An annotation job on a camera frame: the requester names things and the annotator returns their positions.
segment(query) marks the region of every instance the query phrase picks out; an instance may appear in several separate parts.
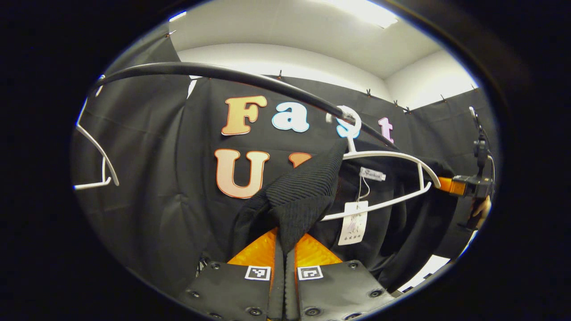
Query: price tag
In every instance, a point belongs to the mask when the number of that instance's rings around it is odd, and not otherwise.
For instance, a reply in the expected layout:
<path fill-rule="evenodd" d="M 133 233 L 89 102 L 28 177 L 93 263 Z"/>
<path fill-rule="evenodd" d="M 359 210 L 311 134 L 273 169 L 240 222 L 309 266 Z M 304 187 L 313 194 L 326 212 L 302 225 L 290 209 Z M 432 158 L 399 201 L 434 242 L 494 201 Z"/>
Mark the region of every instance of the price tag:
<path fill-rule="evenodd" d="M 345 203 L 345 212 L 357 210 L 359 208 L 367 208 L 369 202 L 361 200 L 359 202 Z M 343 227 L 341 228 L 341 236 L 338 245 L 348 245 L 359 243 L 363 240 L 365 234 L 365 226 L 367 225 L 367 212 L 345 216 L 343 218 Z"/>

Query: orange letter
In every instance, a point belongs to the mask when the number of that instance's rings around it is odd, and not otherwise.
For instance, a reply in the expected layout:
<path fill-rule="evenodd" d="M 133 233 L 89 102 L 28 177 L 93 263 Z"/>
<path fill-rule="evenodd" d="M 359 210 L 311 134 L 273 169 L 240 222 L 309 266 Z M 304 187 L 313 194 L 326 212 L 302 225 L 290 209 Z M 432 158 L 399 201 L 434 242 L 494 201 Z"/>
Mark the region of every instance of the orange letter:
<path fill-rule="evenodd" d="M 307 161 L 311 158 L 311 155 L 307 153 L 293 153 L 289 156 L 289 161 L 293 163 L 293 167 L 296 168 L 299 164 Z"/>
<path fill-rule="evenodd" d="M 240 158 L 240 152 L 232 149 L 218 149 L 214 152 L 218 159 L 216 166 L 216 184 L 222 193 L 234 198 L 250 198 L 262 188 L 264 163 L 270 155 L 263 151 L 249 151 L 246 158 L 250 160 L 250 182 L 248 186 L 234 183 L 234 164 Z"/>
<path fill-rule="evenodd" d="M 264 96 L 238 97 L 226 99 L 226 104 L 228 104 L 228 120 L 226 126 L 222 128 L 222 135 L 243 135 L 250 132 L 250 126 L 246 125 L 246 117 L 251 123 L 255 122 L 258 119 L 258 106 L 265 107 L 268 101 Z"/>

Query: ceiling light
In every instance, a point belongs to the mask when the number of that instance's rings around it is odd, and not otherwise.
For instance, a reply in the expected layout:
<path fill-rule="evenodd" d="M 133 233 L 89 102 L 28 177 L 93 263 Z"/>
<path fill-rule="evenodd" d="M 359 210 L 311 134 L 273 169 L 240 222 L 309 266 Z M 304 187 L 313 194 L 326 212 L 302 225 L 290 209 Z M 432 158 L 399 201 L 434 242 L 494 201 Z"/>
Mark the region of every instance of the ceiling light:
<path fill-rule="evenodd" d="M 186 11 L 183 11 L 183 12 L 177 14 L 176 16 L 170 18 L 168 21 L 169 21 L 169 22 L 173 22 L 174 20 L 177 20 L 178 18 L 183 17 L 183 16 L 185 16 L 185 15 L 186 15 Z"/>
<path fill-rule="evenodd" d="M 337 8 L 355 15 L 356 17 L 386 28 L 398 20 L 394 13 L 366 0 L 321 0 Z"/>

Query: black fabric backdrop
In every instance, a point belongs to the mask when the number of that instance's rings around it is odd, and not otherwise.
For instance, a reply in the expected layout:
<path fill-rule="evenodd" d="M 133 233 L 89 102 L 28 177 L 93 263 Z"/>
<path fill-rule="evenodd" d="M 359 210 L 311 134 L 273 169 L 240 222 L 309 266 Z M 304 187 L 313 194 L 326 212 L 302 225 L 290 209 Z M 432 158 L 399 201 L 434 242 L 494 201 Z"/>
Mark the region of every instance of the black fabric backdrop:
<path fill-rule="evenodd" d="M 178 61 L 166 32 L 163 25 L 135 42 L 105 73 L 141 63 Z M 393 103 L 355 90 L 306 79 L 282 77 L 282 81 L 354 108 L 363 122 L 379 131 L 377 122 L 387 117 L 393 126 L 391 137 L 403 152 L 440 159 L 462 175 L 477 171 L 472 155 L 477 132 L 468 111 L 473 106 L 490 136 L 496 166 L 501 164 L 493 114 L 479 89 L 404 114 Z M 169 294 L 180 292 L 194 278 L 200 255 L 229 259 L 230 223 L 245 200 L 218 189 L 216 149 L 240 152 L 234 181 L 244 186 L 250 178 L 248 151 L 270 154 L 263 177 L 268 183 L 292 169 L 291 153 L 316 154 L 339 138 L 337 122 L 326 123 L 324 112 L 307 105 L 310 127 L 306 132 L 273 127 L 275 107 L 294 101 L 289 97 L 200 78 L 187 99 L 189 84 L 190 78 L 180 75 L 117 81 L 105 85 L 98 97 L 90 94 L 81 119 L 110 157 L 120 181 L 118 187 L 110 184 L 76 192 L 89 221 L 120 262 Z M 256 95 L 265 96 L 268 103 L 259 108 L 256 122 L 246 121 L 251 132 L 222 136 L 228 112 L 224 101 Z M 357 140 L 378 143 L 366 133 Z M 72 151 L 73 184 L 99 181 L 101 156 L 95 147 L 75 133 Z M 470 234 L 455 223 L 465 219 L 468 207 L 469 200 L 459 201 L 436 255 L 454 257 L 465 246 Z"/>

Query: white ceiling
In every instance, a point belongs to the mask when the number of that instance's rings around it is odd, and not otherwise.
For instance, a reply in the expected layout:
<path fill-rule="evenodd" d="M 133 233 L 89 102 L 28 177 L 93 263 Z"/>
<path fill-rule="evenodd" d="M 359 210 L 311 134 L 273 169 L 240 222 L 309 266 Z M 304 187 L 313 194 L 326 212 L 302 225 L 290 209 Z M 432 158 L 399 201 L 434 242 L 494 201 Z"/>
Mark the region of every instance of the white ceiling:
<path fill-rule="evenodd" d="M 400 18 L 386 29 L 316 0 L 212 0 L 170 23 L 177 51 L 266 43 L 313 51 L 381 79 L 442 48 Z"/>

